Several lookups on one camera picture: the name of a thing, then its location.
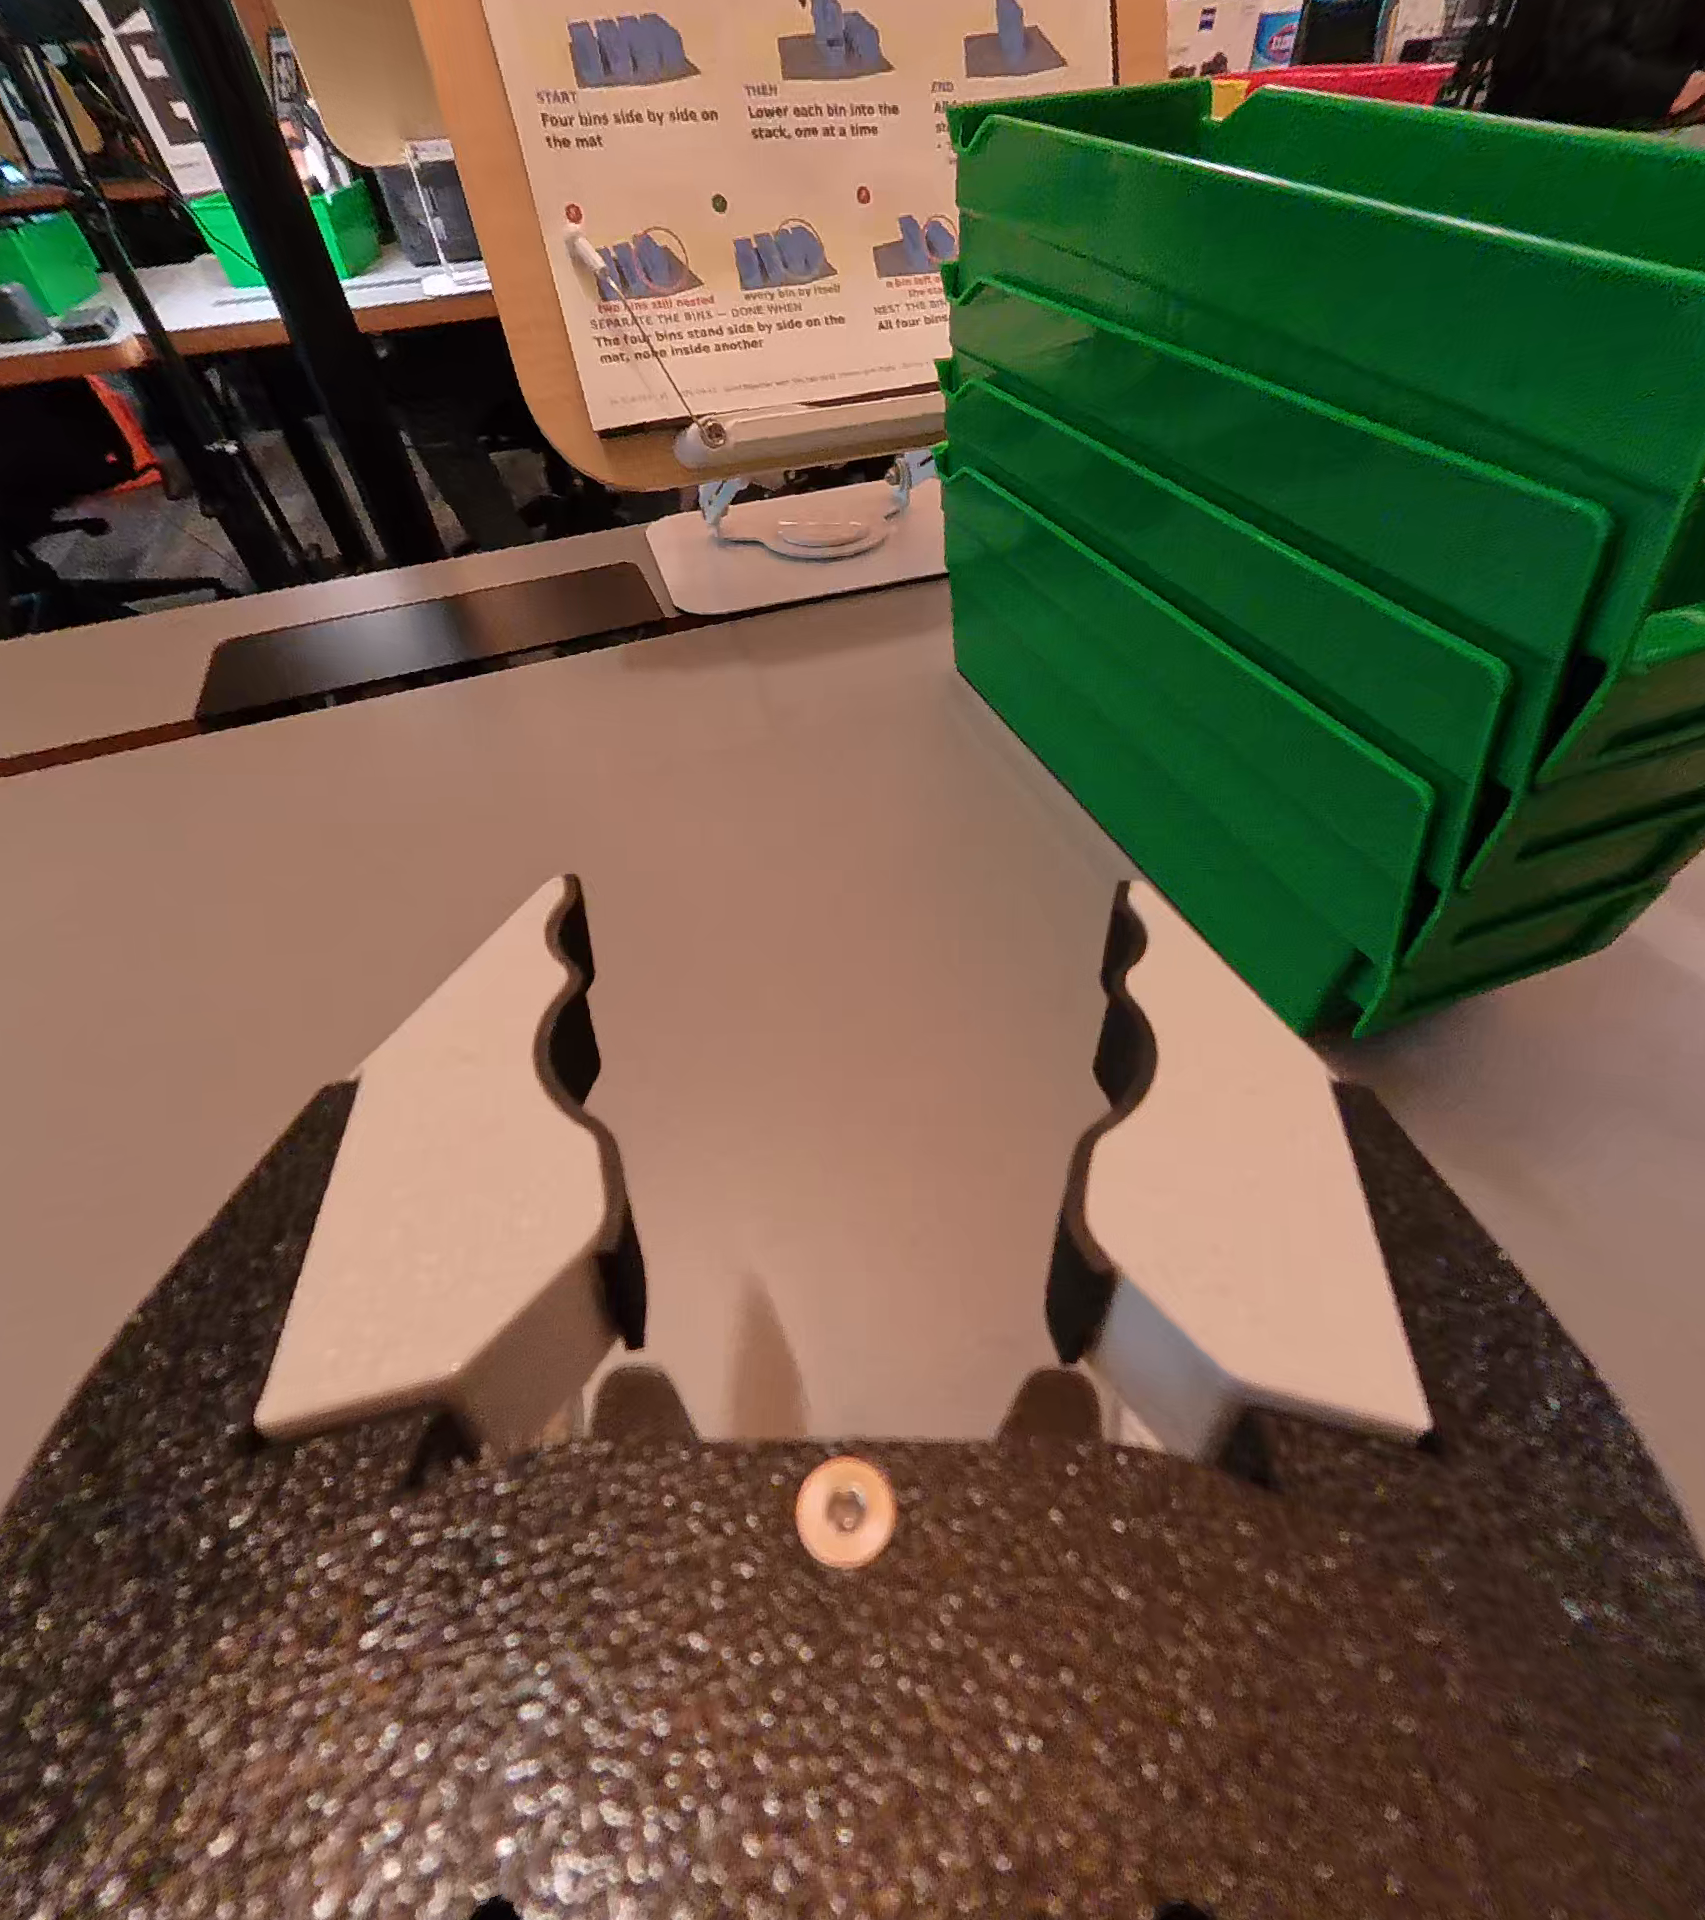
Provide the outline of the red plastic crate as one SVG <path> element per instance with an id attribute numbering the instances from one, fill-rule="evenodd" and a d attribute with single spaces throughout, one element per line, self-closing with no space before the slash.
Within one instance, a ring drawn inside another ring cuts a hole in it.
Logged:
<path id="1" fill-rule="evenodd" d="M 1439 103 L 1440 90 L 1453 73 L 1455 63 L 1451 60 L 1329 62 L 1232 70 L 1210 79 L 1210 114 L 1223 119 L 1262 87 L 1431 108 Z"/>

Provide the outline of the printed instruction sheet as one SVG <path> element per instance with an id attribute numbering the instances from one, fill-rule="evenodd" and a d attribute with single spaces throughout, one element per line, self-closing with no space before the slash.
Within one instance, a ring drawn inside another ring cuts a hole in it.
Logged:
<path id="1" fill-rule="evenodd" d="M 1103 2 L 483 11 L 600 434 L 926 388 L 949 110 L 1115 79 Z"/>

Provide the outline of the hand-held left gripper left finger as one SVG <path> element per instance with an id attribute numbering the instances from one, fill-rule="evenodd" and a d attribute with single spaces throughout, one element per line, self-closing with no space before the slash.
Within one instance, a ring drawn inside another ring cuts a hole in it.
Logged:
<path id="1" fill-rule="evenodd" d="M 529 1452 L 647 1335 L 583 882 L 552 876 L 361 1063 L 252 1423 L 398 1414 Z"/>

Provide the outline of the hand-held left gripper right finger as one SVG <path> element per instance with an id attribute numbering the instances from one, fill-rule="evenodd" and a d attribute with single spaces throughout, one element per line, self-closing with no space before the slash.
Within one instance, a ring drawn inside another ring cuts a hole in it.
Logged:
<path id="1" fill-rule="evenodd" d="M 1251 1414 L 1427 1440 L 1323 1060 L 1141 877 L 1112 895 L 1101 988 L 1105 1103 L 1066 1161 L 1045 1300 L 1098 1436 L 1188 1461 Z"/>

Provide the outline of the grey desk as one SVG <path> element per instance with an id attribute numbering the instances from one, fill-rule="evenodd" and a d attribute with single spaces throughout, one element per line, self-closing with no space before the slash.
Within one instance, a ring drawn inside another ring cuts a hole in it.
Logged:
<path id="1" fill-rule="evenodd" d="M 560 870 L 654 1271 L 1042 1267 L 1123 861 L 961 683 L 942 585 L 195 727 L 221 642 L 616 548 L 0 642 L 0 1510 L 306 1098 Z M 1705 1547 L 1705 853 L 1600 955 L 1341 1065 Z"/>

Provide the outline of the black tripod pole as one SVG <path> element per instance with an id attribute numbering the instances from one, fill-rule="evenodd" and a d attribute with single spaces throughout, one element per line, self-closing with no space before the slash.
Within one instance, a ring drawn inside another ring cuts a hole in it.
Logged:
<path id="1" fill-rule="evenodd" d="M 381 363 L 343 294 L 232 3 L 146 11 L 391 565 L 445 558 Z"/>

